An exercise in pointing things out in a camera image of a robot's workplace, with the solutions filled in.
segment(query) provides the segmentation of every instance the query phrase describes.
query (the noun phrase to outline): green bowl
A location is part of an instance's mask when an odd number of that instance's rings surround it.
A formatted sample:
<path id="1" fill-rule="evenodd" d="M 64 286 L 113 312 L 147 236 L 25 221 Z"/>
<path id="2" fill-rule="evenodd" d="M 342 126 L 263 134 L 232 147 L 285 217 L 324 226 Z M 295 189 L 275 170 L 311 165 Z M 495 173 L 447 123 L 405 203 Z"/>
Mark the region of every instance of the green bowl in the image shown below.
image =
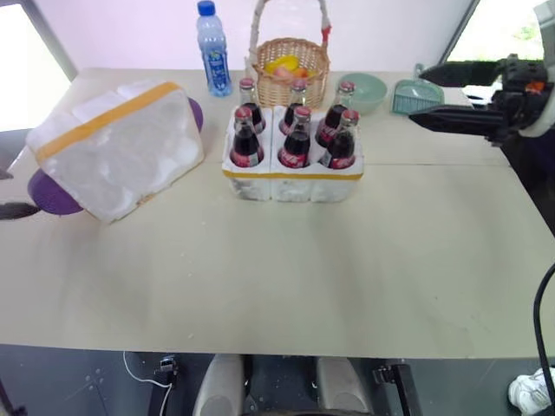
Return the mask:
<path id="1" fill-rule="evenodd" d="M 385 83 L 373 75 L 356 72 L 343 76 L 339 83 L 343 81 L 355 83 L 352 106 L 360 115 L 376 110 L 388 94 L 388 87 Z"/>

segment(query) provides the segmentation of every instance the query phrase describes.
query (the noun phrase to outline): blue bottle cap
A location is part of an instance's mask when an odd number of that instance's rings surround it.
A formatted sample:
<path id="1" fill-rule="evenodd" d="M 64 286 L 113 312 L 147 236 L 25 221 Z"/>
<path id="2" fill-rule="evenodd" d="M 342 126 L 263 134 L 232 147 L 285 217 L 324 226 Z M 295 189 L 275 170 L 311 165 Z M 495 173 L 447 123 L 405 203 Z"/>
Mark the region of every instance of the blue bottle cap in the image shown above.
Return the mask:
<path id="1" fill-rule="evenodd" d="M 209 0 L 199 2 L 197 7 L 199 8 L 199 14 L 201 16 L 214 16 L 216 14 L 216 6 L 214 5 L 214 2 Z"/>

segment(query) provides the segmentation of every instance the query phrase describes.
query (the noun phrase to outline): teal dustpan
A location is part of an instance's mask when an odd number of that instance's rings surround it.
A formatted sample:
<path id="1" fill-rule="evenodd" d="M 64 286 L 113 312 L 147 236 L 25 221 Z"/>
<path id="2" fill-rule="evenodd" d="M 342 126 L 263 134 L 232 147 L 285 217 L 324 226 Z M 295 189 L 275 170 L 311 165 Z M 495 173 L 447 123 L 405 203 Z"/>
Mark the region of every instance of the teal dustpan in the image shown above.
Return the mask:
<path id="1" fill-rule="evenodd" d="M 443 90 L 431 82 L 421 80 L 420 73 L 424 70 L 421 63 L 415 65 L 413 80 L 401 80 L 395 85 L 391 111 L 397 114 L 411 114 L 443 104 Z"/>

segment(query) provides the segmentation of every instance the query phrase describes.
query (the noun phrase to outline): table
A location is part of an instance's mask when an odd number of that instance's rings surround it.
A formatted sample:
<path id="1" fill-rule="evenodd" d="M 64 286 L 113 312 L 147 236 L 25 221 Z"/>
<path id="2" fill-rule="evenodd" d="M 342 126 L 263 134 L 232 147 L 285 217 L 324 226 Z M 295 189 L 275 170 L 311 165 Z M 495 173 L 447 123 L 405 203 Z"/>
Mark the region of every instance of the table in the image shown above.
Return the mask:
<path id="1" fill-rule="evenodd" d="M 111 225 L 84 212 L 0 223 L 0 342 L 361 357 L 536 354 L 532 299 L 555 240 L 499 149 L 428 132 L 384 104 L 362 120 L 366 166 L 351 198 L 241 201 L 219 162 L 238 97 L 209 97 L 203 76 L 90 69 L 77 77 L 55 111 L 145 77 L 186 86 L 205 111 L 206 161 Z M 391 86 L 409 75 L 378 76 Z M 446 97 L 464 103 L 458 90 Z M 2 198 L 27 198 L 35 169 L 23 152 L 16 178 L 0 183 Z M 545 304 L 553 302 L 548 290 Z M 545 325 L 545 337 L 553 340 L 555 329 Z"/>

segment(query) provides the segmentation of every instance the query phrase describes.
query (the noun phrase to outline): yellow fruit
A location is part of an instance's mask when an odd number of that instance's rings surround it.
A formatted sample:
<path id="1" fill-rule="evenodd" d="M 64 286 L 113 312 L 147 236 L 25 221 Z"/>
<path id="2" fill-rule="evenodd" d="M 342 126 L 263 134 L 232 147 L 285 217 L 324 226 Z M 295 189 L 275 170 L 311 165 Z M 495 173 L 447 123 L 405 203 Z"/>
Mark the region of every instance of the yellow fruit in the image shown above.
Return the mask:
<path id="1" fill-rule="evenodd" d="M 274 61 L 278 66 L 285 67 L 288 71 L 294 71 L 298 68 L 298 58 L 294 55 L 286 55 L 281 58 L 277 58 Z"/>
<path id="2" fill-rule="evenodd" d="M 264 65 L 264 71 L 273 74 L 277 67 L 284 67 L 292 72 L 298 68 L 298 58 L 294 55 L 286 55 L 277 58 L 275 61 L 268 62 Z"/>

